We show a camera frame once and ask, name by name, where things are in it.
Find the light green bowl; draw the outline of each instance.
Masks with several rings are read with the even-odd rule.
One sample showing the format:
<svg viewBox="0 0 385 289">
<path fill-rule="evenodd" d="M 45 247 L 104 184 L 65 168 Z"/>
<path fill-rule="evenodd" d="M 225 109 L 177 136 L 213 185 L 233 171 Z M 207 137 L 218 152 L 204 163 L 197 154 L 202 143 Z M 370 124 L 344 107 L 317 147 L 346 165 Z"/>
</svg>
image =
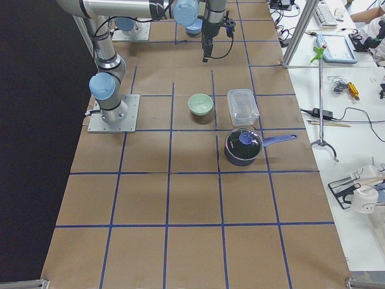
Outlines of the light green bowl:
<svg viewBox="0 0 385 289">
<path fill-rule="evenodd" d="M 208 114 L 213 105 L 214 102 L 212 101 L 212 98 L 204 93 L 193 95 L 188 100 L 189 109 L 197 116 L 204 116 Z"/>
</svg>

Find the clear plastic container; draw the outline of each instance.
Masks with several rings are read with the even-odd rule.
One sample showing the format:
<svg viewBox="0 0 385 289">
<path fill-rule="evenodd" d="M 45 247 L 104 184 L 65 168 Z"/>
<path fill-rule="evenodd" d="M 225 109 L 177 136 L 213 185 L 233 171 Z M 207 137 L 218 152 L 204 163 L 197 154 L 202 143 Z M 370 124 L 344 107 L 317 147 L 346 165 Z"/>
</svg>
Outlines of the clear plastic container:
<svg viewBox="0 0 385 289">
<path fill-rule="evenodd" d="M 227 104 L 234 126 L 252 125 L 259 117 L 257 103 L 250 89 L 229 90 Z"/>
</svg>

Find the metal bracket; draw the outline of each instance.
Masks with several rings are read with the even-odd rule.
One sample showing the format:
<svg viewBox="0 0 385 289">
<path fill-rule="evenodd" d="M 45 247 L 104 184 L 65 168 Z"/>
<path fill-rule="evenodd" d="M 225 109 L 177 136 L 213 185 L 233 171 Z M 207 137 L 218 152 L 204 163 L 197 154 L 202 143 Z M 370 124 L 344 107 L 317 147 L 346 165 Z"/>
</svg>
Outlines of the metal bracket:
<svg viewBox="0 0 385 289">
<path fill-rule="evenodd" d="M 135 132 L 137 128 L 140 95 L 123 95 L 122 101 L 128 106 L 126 117 L 123 120 L 106 123 L 100 113 L 93 113 L 90 124 L 88 125 L 88 132 Z M 95 102 L 93 110 L 99 109 L 99 105 Z"/>
<path fill-rule="evenodd" d="M 112 36 L 112 42 L 145 42 L 145 41 L 149 41 L 150 28 L 151 28 L 151 23 L 146 22 L 146 23 L 142 23 L 142 30 L 137 34 L 132 33 L 132 35 L 126 35 L 121 30 L 117 30 L 114 32 L 114 35 Z"/>
<path fill-rule="evenodd" d="M 349 289 L 352 288 L 362 288 L 362 289 L 385 289 L 384 283 L 376 283 L 376 282 L 363 282 L 357 281 L 352 278 L 348 278 L 345 280 L 346 286 Z"/>
<path fill-rule="evenodd" d="M 48 280 L 31 280 L 0 283 L 0 289 L 48 289 Z"/>
</svg>

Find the white table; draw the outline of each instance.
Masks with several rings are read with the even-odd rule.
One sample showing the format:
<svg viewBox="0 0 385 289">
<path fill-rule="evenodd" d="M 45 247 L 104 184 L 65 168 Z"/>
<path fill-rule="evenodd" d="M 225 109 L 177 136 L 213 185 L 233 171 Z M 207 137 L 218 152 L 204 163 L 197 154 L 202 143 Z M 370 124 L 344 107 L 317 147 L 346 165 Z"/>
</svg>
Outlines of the white table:
<svg viewBox="0 0 385 289">
<path fill-rule="evenodd" d="M 300 108 L 311 110 L 319 107 L 318 69 L 298 68 L 289 70 Z M 347 92 L 336 95 L 328 76 L 341 76 L 354 83 L 360 92 L 358 102 Z M 380 99 L 380 83 L 385 70 L 382 67 L 324 68 L 324 109 L 334 112 L 334 117 L 341 117 L 345 107 L 366 110 L 372 120 L 385 119 L 385 99 Z M 347 120 L 366 120 L 363 113 L 349 111 Z M 385 139 L 385 124 L 375 125 L 376 132 Z M 319 139 L 319 126 L 309 125 L 306 130 L 310 141 Z M 327 184 L 347 177 L 350 171 L 372 163 L 385 163 L 385 143 L 380 142 L 369 129 L 369 125 L 352 125 L 350 128 L 325 126 L 325 140 L 337 151 L 339 163 L 332 160 L 331 150 L 314 146 L 313 152 L 322 182 L 328 197 L 331 212 L 337 227 L 343 251 L 351 271 L 384 271 L 385 255 L 381 250 L 368 215 L 352 209 L 342 210 Z"/>
<path fill-rule="evenodd" d="M 335 9 L 340 8 L 345 10 L 345 17 L 343 22 L 339 22 L 338 26 L 335 29 L 325 29 L 320 26 L 315 16 L 313 16 L 307 26 L 306 31 L 314 31 L 317 34 L 337 34 L 347 36 L 349 33 L 352 33 L 353 29 L 356 28 L 355 24 L 349 17 L 348 12 L 345 9 L 345 6 L 341 1 L 336 0 L 324 0 L 330 8 L 332 14 L 334 14 Z M 296 0 L 295 3 L 300 7 L 302 13 L 303 8 L 305 7 L 305 0 Z M 285 16 L 295 16 L 298 14 L 298 10 L 293 7 L 291 11 L 284 11 Z M 274 13 L 272 15 L 273 19 L 276 20 L 279 14 Z M 297 26 L 297 23 L 300 19 L 300 15 L 297 17 L 283 17 L 279 25 L 283 25 L 286 29 L 290 29 Z M 317 63 L 310 63 L 311 59 L 314 57 L 315 53 L 313 52 L 313 47 L 316 46 L 316 37 L 305 34 L 300 43 L 298 44 L 297 51 L 293 56 L 292 61 L 289 63 L 292 67 L 317 67 Z M 376 67 L 377 65 L 373 61 L 373 58 L 368 53 L 356 53 L 358 62 L 356 64 L 349 64 L 349 67 Z M 325 63 L 325 67 L 346 67 L 347 64 L 336 64 L 336 63 Z"/>
</svg>

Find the blue lid knob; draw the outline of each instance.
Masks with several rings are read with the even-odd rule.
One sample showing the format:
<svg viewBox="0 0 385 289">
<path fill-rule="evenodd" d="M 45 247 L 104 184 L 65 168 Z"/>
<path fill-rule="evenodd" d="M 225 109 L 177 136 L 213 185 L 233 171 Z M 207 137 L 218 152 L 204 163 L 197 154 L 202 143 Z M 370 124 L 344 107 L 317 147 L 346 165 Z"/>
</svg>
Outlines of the blue lid knob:
<svg viewBox="0 0 385 289">
<path fill-rule="evenodd" d="M 90 79 L 91 93 L 98 101 L 104 101 L 114 94 L 116 84 L 114 78 L 105 72 L 97 73 Z"/>
<path fill-rule="evenodd" d="M 244 145 L 249 145 L 253 142 L 253 138 L 248 132 L 243 132 L 239 135 L 239 141 Z"/>
<path fill-rule="evenodd" d="M 173 9 L 176 23 L 184 27 L 192 25 L 198 17 L 199 3 L 197 0 L 178 0 Z"/>
</svg>

